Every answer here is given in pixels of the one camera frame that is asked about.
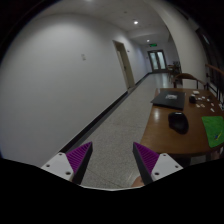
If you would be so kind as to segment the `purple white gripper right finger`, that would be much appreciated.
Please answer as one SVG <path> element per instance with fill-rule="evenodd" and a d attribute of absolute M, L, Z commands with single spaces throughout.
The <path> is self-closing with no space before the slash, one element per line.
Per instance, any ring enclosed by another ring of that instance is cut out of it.
<path fill-rule="evenodd" d="M 158 154 L 137 142 L 133 143 L 133 154 L 145 185 L 182 169 L 167 153 Z"/>

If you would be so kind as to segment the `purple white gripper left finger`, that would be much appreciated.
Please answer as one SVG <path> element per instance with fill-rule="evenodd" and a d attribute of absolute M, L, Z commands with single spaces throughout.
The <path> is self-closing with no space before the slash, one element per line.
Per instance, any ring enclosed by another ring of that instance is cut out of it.
<path fill-rule="evenodd" d="M 85 175 L 92 152 L 93 143 L 88 142 L 68 153 L 59 152 L 46 162 L 42 166 L 42 169 L 80 185 Z"/>

